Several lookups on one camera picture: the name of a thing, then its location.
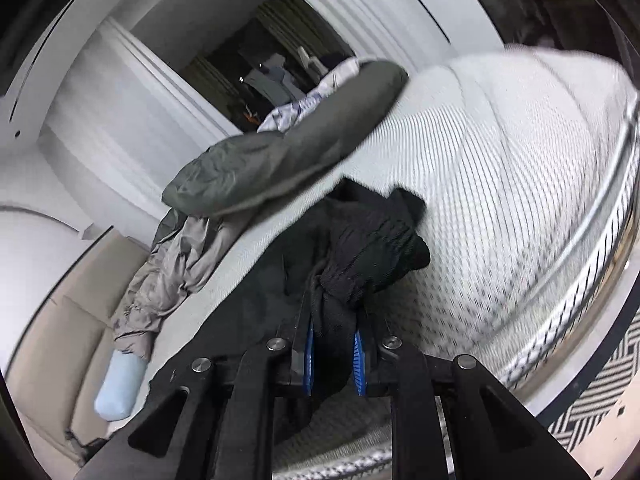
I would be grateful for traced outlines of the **black pants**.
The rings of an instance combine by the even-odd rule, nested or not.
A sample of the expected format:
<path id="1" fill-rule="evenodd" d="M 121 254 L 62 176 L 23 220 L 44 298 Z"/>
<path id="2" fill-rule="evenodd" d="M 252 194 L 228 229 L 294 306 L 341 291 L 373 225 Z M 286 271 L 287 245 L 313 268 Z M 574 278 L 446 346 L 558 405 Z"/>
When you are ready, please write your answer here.
<path id="1" fill-rule="evenodd" d="M 308 398 L 278 402 L 280 465 L 302 462 L 367 437 L 390 421 L 382 399 L 349 388 L 360 312 L 372 298 L 430 263 L 416 228 L 422 198 L 394 188 L 383 196 L 342 179 L 278 235 L 194 337 L 152 380 L 152 394 L 197 358 L 238 356 L 295 323 L 307 307 L 314 324 L 314 381 Z"/>

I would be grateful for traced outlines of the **light blue pillow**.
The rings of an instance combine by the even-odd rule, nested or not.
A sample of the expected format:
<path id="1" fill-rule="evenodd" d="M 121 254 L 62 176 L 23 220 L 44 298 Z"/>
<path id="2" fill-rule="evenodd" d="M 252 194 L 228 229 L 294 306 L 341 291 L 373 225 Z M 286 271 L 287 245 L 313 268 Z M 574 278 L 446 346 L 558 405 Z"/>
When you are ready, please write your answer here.
<path id="1" fill-rule="evenodd" d="M 94 411 L 107 422 L 127 418 L 134 408 L 148 362 L 115 350 L 94 400 Z"/>

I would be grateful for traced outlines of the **grey green duvet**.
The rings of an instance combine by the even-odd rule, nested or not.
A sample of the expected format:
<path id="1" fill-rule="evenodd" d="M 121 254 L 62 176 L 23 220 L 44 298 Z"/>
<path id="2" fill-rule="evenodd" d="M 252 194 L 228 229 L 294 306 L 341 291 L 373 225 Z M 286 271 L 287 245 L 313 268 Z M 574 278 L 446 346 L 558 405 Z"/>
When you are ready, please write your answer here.
<path id="1" fill-rule="evenodd" d="M 206 285 L 259 208 L 341 162 L 382 122 L 408 75 L 385 60 L 356 66 L 284 129 L 229 136 L 168 183 L 167 214 L 116 309 L 117 351 L 149 361 L 163 322 Z"/>

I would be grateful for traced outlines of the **white patterned cloth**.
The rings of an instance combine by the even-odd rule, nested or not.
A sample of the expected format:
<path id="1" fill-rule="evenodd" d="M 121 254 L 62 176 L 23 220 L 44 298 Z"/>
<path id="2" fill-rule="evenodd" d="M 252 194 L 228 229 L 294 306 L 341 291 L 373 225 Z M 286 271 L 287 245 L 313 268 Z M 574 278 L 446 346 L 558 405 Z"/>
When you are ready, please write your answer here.
<path id="1" fill-rule="evenodd" d="M 279 131 L 286 133 L 304 118 L 310 115 L 318 105 L 340 88 L 346 81 L 356 77 L 362 66 L 373 61 L 373 58 L 348 58 L 338 64 L 333 70 L 324 76 L 318 86 L 308 92 L 303 99 L 284 104 L 272 110 L 257 131 Z"/>

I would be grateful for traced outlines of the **white honeycomb mattress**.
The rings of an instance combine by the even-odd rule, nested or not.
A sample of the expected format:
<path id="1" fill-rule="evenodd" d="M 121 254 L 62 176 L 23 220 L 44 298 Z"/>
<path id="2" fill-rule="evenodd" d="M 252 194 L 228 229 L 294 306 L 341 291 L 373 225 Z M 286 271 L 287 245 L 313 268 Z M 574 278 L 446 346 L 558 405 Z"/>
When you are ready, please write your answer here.
<path id="1" fill-rule="evenodd" d="M 259 208 L 206 285 L 163 322 L 130 416 L 85 479 L 578 478 L 582 471 L 513 388 L 580 317 L 634 208 L 639 95 L 623 67 L 585 52 L 510 48 L 409 76 L 355 151 Z M 375 295 L 356 330 L 375 336 L 368 396 L 390 409 L 367 437 L 280 465 L 277 404 L 300 321 L 238 356 L 197 358 L 152 394 L 155 374 L 269 244 L 342 179 L 422 198 L 430 263 Z"/>

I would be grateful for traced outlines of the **beige upholstered headboard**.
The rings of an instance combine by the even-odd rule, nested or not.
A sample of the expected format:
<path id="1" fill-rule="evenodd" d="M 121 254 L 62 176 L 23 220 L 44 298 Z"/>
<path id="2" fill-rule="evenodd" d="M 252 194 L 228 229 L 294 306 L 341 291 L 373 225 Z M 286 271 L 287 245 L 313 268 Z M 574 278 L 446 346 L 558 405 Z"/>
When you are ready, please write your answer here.
<path id="1" fill-rule="evenodd" d="M 49 292 L 10 361 L 6 383 L 27 429 L 75 463 L 82 446 L 106 435 L 94 400 L 111 361 L 119 301 L 148 253 L 108 230 Z"/>

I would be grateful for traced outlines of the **black white patterned rug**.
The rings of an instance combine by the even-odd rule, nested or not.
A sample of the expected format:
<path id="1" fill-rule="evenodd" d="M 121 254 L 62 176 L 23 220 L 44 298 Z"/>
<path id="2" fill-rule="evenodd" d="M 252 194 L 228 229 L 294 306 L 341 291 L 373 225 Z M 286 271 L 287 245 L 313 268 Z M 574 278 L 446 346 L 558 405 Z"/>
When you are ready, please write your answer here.
<path id="1" fill-rule="evenodd" d="M 548 427 L 568 452 L 577 448 L 602 422 L 638 373 L 639 333 L 639 313 L 636 313 L 596 377 Z"/>

